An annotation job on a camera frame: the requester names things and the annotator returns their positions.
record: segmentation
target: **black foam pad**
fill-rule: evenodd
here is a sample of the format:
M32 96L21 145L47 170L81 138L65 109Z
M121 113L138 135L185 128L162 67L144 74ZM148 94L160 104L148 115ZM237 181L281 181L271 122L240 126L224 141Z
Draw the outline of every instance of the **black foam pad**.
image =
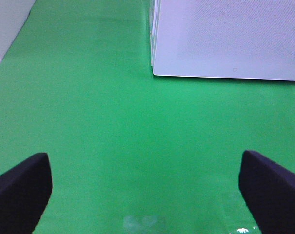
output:
M294 173L255 151L245 151L239 189L263 234L295 234Z
M31 234L51 192L46 153L35 154L0 175L0 234Z

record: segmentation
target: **green floor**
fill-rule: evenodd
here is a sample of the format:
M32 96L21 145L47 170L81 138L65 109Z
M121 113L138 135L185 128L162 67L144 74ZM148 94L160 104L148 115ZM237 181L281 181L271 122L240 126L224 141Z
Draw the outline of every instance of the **green floor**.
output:
M0 65L0 174L51 161L35 234L259 233L242 152L295 172L295 82L154 77L148 3L37 0Z

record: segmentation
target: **white wall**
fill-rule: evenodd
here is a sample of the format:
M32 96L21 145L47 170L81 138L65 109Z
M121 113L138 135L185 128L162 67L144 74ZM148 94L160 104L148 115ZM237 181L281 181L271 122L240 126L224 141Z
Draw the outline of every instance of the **white wall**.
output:
M14 41L36 0L0 0L0 57Z

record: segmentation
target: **green mat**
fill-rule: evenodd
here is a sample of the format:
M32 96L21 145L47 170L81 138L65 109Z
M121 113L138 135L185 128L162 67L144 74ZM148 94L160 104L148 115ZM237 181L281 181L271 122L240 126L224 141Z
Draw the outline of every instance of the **green mat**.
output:
M0 65L0 174L51 161L35 234L259 233L241 154L295 172L295 82L154 77L148 4L37 0Z

